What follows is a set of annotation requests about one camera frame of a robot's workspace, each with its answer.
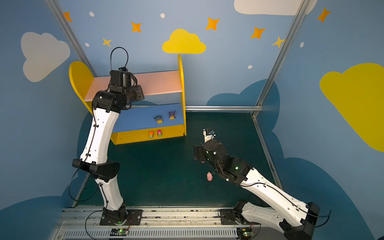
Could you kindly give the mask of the rear aluminium frame bar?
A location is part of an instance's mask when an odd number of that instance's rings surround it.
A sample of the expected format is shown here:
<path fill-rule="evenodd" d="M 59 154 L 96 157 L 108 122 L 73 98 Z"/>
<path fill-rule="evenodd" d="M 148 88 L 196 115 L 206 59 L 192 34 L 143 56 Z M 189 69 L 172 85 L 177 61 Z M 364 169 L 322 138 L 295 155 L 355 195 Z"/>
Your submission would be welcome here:
<path fill-rule="evenodd" d="M 143 110 L 149 112 L 161 112 L 165 110 L 181 110 L 187 112 L 261 112 L 263 107 L 261 106 L 186 106 L 181 104 L 169 104 L 169 105 L 142 105 L 132 106 L 132 110 Z"/>

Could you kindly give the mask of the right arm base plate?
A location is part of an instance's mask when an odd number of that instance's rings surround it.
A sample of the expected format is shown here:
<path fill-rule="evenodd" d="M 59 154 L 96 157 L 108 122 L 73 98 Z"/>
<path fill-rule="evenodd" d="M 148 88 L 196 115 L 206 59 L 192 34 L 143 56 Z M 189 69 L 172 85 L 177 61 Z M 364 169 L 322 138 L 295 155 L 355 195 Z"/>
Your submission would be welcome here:
<path fill-rule="evenodd" d="M 222 225 L 249 225 L 248 222 L 239 212 L 234 209 L 221 209 L 218 212 Z"/>

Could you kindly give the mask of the left aluminium frame post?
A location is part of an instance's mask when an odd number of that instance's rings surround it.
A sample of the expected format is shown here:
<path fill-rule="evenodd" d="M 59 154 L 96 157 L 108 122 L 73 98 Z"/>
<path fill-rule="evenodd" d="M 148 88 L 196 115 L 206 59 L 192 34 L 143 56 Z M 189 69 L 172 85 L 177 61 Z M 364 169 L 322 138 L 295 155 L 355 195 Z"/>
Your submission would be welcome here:
<path fill-rule="evenodd" d="M 91 71 L 91 73 L 93 74 L 94 77 L 97 76 L 90 60 L 88 59 L 88 57 L 86 56 L 86 53 L 85 51 L 83 50 L 83 47 L 81 45 L 81 43 L 79 42 L 75 32 L 73 31 L 70 23 L 59 2 L 56 1 L 56 0 L 45 0 L 45 3 L 47 4 L 50 12 L 52 13 L 52 15 L 54 16 L 54 18 L 56 19 L 57 23 L 59 24 L 60 28 L 62 29 L 64 35 L 66 36 L 66 38 L 68 39 L 69 43 L 71 44 L 72 48 L 74 49 L 76 55 L 78 56 L 79 60 L 81 62 L 83 62 Z"/>

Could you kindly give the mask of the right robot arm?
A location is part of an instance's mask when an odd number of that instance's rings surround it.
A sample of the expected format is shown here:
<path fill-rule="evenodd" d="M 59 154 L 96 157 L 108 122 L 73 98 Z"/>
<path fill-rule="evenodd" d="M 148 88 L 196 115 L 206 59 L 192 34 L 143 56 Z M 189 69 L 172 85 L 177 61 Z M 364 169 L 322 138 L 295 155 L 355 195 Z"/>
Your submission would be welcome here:
<path fill-rule="evenodd" d="M 234 211 L 247 222 L 258 223 L 284 234 L 287 240 L 310 240 L 315 231 L 320 208 L 290 196 L 266 179 L 244 160 L 232 157 L 215 139 L 194 146 L 195 160 L 209 163 L 217 175 L 239 186 L 267 204 L 256 206 L 240 200 Z"/>

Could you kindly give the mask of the right circuit board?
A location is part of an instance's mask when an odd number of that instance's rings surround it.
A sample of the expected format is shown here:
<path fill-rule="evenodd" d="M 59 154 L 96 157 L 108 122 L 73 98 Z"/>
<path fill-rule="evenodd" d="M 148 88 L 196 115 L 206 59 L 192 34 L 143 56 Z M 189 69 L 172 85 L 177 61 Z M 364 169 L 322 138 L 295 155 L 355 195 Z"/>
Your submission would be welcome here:
<path fill-rule="evenodd" d="M 251 228 L 237 228 L 237 240 L 251 240 L 254 231 Z"/>

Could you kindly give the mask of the right aluminium frame post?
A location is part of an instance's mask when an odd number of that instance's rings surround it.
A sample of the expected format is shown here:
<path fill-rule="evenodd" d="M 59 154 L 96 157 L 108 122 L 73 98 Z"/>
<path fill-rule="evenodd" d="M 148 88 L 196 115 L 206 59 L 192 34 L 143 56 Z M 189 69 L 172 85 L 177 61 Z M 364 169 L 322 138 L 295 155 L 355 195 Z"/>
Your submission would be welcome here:
<path fill-rule="evenodd" d="M 286 39 L 283 42 L 283 46 L 280 47 L 278 56 L 276 58 L 276 61 L 273 65 L 273 68 L 269 74 L 269 77 L 267 78 L 267 81 L 258 97 L 258 100 L 256 102 L 256 110 L 252 112 L 252 118 L 255 120 L 258 113 L 263 110 L 263 104 L 272 88 L 272 85 L 278 76 L 278 73 L 280 71 L 280 68 L 283 65 L 283 62 L 295 40 L 295 37 L 297 36 L 300 27 L 307 15 L 307 10 L 310 8 L 310 4 L 312 1 L 310 0 L 304 0 L 299 5 L 298 11 L 293 19 L 293 22 L 288 30 L 288 33 L 286 35 Z"/>

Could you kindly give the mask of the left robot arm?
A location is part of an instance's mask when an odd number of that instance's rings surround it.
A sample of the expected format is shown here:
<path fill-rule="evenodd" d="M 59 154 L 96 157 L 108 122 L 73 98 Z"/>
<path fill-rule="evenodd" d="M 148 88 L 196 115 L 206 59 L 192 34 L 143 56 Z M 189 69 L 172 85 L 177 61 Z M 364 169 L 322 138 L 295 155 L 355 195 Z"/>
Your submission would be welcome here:
<path fill-rule="evenodd" d="M 90 173 L 104 200 L 101 225 L 124 225 L 128 219 L 126 204 L 118 186 L 120 164 L 108 162 L 108 147 L 113 128 L 122 111 L 144 99 L 137 78 L 126 67 L 112 70 L 109 86 L 92 100 L 93 120 L 89 138 L 73 167 Z"/>

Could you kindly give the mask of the aluminium frame post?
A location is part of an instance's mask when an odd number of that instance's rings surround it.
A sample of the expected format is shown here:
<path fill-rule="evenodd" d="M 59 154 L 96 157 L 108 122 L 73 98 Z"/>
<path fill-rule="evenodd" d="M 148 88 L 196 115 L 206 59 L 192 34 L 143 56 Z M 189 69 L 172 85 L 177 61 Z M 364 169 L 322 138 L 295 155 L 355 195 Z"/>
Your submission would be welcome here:
<path fill-rule="evenodd" d="M 81 43 L 79 42 L 75 32 L 73 31 L 70 23 L 59 2 L 56 1 L 56 0 L 45 0 L 45 3 L 47 4 L 50 12 L 52 13 L 52 15 L 54 16 L 54 18 L 56 19 L 57 23 L 59 24 L 60 28 L 62 29 L 64 35 L 66 36 L 66 38 L 68 39 L 69 43 L 71 44 L 72 48 L 74 49 L 76 55 L 78 56 L 79 60 L 81 62 L 83 62 L 91 71 L 91 73 L 93 74 L 94 77 L 97 76 L 90 60 L 88 59 L 88 57 L 86 56 L 86 53 L 85 51 L 83 50 L 83 47 L 81 45 Z"/>
<path fill-rule="evenodd" d="M 267 81 L 258 97 L 258 100 L 256 102 L 256 110 L 252 112 L 252 118 L 255 120 L 258 113 L 263 110 L 263 104 L 272 88 L 272 85 L 278 76 L 278 73 L 280 71 L 280 68 L 283 65 L 283 62 L 295 40 L 295 37 L 297 36 L 300 27 L 307 15 L 307 10 L 310 8 L 310 4 L 312 1 L 310 0 L 304 0 L 299 5 L 298 11 L 293 19 L 293 22 L 288 30 L 288 33 L 286 35 L 286 39 L 283 42 L 283 46 L 280 47 L 278 56 L 276 58 L 276 61 L 273 65 L 273 68 L 269 74 L 269 77 L 267 78 Z"/>

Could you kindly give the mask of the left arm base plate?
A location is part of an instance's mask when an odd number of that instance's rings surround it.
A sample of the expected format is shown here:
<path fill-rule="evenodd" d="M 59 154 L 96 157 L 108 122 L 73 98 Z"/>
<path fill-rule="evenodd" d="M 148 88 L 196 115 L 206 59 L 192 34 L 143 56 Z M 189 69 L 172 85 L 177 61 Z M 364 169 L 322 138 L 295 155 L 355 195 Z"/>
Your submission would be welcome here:
<path fill-rule="evenodd" d="M 143 210 L 131 209 L 121 211 L 105 210 L 102 213 L 100 226 L 139 226 Z"/>

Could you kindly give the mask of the purple yellow star toy figure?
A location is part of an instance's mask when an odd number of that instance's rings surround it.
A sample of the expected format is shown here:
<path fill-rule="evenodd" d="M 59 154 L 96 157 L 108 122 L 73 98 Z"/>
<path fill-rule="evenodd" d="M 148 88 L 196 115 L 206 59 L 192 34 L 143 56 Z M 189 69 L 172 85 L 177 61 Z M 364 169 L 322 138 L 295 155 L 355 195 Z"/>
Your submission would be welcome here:
<path fill-rule="evenodd" d="M 170 120 L 175 120 L 176 119 L 176 111 L 169 112 L 169 119 Z"/>

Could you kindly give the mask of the blue yellow toy figure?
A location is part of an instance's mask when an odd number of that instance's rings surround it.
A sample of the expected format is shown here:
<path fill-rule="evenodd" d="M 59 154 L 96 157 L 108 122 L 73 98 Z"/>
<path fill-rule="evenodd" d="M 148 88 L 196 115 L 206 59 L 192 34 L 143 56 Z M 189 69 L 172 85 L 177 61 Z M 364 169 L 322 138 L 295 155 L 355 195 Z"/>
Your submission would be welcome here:
<path fill-rule="evenodd" d="M 163 118 L 161 115 L 157 115 L 154 117 L 154 120 L 157 122 L 157 124 L 163 123 Z"/>

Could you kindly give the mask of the yellow toy shelf unit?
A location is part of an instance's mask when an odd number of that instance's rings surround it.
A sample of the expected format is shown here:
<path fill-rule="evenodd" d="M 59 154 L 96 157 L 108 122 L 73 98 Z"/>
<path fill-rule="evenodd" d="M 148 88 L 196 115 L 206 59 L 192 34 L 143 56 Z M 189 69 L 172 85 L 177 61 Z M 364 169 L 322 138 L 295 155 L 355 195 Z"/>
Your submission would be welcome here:
<path fill-rule="evenodd" d="M 136 77 L 145 97 L 179 94 L 180 102 L 176 104 L 186 107 L 181 56 L 178 56 L 178 70 L 176 71 L 137 74 Z M 70 64 L 69 78 L 75 93 L 89 111 L 92 109 L 95 94 L 106 89 L 110 80 L 110 77 L 95 78 L 89 68 L 80 61 Z M 177 110 L 175 120 L 169 119 L 169 112 L 171 111 L 147 112 L 132 109 L 122 111 L 112 132 L 112 142 L 115 145 L 122 145 L 186 136 L 186 111 Z M 163 123 L 157 124 L 154 120 L 157 115 L 162 116 Z M 161 138 L 158 137 L 158 130 L 163 133 Z M 153 139 L 149 138 L 150 131 L 154 132 Z"/>

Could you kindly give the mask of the aluminium front rail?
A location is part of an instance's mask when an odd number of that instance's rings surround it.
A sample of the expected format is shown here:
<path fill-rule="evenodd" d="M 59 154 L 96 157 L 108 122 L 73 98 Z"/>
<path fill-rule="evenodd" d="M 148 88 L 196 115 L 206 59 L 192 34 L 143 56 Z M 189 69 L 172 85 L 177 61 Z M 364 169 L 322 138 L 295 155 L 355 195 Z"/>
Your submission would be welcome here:
<path fill-rule="evenodd" d="M 251 228 L 254 236 L 263 228 L 258 223 L 222 225 L 221 207 L 129 207 L 143 210 L 139 226 L 100 226 L 98 208 L 64 209 L 50 236 L 51 240 L 164 240 L 236 239 L 237 228 Z M 111 229 L 128 228 L 126 237 L 110 237 Z"/>

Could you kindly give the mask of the left circuit board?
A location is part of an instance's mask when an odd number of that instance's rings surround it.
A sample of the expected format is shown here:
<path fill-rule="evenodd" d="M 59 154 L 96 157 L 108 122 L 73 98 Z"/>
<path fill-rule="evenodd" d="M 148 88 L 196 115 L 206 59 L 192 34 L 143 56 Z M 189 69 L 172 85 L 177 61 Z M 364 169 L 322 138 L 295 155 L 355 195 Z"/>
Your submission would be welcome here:
<path fill-rule="evenodd" d="M 129 234 L 128 228 L 111 229 L 110 237 L 126 237 Z"/>

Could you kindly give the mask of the circuit board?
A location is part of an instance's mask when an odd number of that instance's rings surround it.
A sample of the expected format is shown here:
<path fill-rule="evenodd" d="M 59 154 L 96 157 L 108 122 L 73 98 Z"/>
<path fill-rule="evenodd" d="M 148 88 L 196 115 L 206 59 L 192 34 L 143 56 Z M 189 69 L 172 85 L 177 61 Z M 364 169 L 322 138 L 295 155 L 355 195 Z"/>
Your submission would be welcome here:
<path fill-rule="evenodd" d="M 128 228 L 111 229 L 110 237 L 126 237 L 129 234 Z"/>
<path fill-rule="evenodd" d="M 237 240 L 251 240 L 254 231 L 251 228 L 237 228 Z"/>

